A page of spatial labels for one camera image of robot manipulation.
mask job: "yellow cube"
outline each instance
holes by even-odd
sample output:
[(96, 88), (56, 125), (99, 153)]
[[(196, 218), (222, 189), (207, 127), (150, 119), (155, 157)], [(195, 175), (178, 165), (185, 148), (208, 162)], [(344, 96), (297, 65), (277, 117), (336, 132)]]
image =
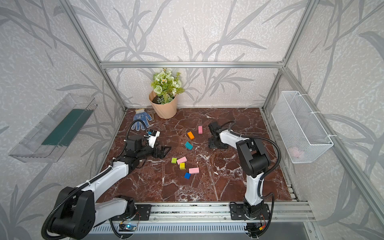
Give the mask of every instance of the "yellow cube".
[(195, 136), (192, 134), (192, 132), (187, 132), (188, 134), (188, 137), (193, 140), (195, 138)]

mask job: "blue work glove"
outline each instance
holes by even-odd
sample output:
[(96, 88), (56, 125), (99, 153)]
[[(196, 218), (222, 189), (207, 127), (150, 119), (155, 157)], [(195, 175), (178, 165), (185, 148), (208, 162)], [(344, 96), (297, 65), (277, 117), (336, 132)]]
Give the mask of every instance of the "blue work glove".
[[(145, 112), (144, 108), (136, 109), (135, 111), (136, 111), (136, 114), (133, 117), (133, 120), (140, 119), (145, 123), (146, 127), (149, 127), (148, 121), (152, 121), (152, 117), (148, 113)], [(133, 124), (131, 129), (132, 130), (136, 129), (136, 131), (140, 131), (140, 128), (141, 128), (141, 130), (145, 130), (145, 128), (141, 122), (135, 122), (135, 124)]]

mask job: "blue cube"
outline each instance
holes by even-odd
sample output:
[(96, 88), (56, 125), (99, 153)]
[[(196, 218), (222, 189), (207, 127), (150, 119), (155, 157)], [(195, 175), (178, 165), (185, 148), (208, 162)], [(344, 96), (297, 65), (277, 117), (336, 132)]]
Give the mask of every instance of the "blue cube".
[(185, 177), (186, 179), (189, 179), (189, 178), (191, 177), (191, 174), (186, 172), (185, 175), (184, 175), (184, 177)]
[(192, 150), (192, 145), (189, 142), (185, 143), (185, 147), (188, 148), (189, 150)]

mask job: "brown marble surface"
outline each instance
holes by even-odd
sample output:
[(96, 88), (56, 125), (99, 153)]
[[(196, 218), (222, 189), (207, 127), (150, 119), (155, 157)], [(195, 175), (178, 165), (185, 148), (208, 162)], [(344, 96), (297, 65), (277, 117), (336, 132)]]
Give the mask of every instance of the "brown marble surface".
[[(133, 121), (134, 109), (129, 109), (120, 126), (119, 133), (103, 166), (109, 165), (112, 157), (117, 156), (124, 146), (124, 139), (129, 124)], [(161, 119), (155, 115), (152, 129), (160, 131), (157, 138), (160, 145), (171, 146), (172, 149), (164, 159), (149, 157), (144, 167), (135, 169), (125, 178), (119, 180), (108, 189), (98, 202), (111, 200), (118, 195), (134, 197), (136, 202), (179, 202), (179, 201), (242, 201), (246, 190), (246, 175), (240, 167), (237, 151), (208, 148), (211, 136), (208, 124), (218, 121), (223, 124), (236, 120), (232, 128), (241, 133), (256, 133), (264, 137), (269, 135), (258, 108), (183, 108), (178, 109), (171, 119)], [(203, 126), (203, 134), (198, 134), (198, 126)], [(187, 132), (192, 131), (195, 139), (190, 140)], [(131, 131), (144, 134), (144, 131)], [(192, 150), (185, 147), (185, 142), (193, 145)], [(265, 143), (270, 158), (276, 161), (272, 145)], [(172, 164), (172, 157), (186, 156), (185, 170)], [(192, 174), (185, 179), (189, 168), (199, 167), (200, 173)], [(276, 201), (290, 201), (291, 197), (283, 176), (278, 167), (264, 180), (263, 195), (273, 191)]]

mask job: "wallpaper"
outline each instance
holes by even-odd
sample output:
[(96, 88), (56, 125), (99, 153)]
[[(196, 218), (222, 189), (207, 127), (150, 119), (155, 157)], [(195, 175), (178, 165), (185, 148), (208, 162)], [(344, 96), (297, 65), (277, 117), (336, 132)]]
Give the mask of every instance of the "wallpaper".
[[(162, 69), (116, 68), (109, 75), (129, 107), (150, 105), (149, 93), (153, 74)], [(178, 106), (234, 107), (263, 105), (272, 86), (274, 68), (179, 68), (170, 69), (180, 80), (185, 92), (178, 95)]]
[(281, 61), (307, 0), (71, 0), (102, 61)]
[(265, 112), (299, 200), (310, 203), (326, 240), (384, 239), (384, 229), (332, 149), (312, 163), (291, 162), (271, 113), (281, 91), (293, 90), (282, 77)]
[(319, 5), (288, 63), (382, 197), (383, 22), (383, 0)]
[[(96, 174), (123, 116), (56, 1), (0, 2), (0, 238), (36, 240), (57, 194)], [(98, 107), (56, 163), (8, 156), (68, 93)]]

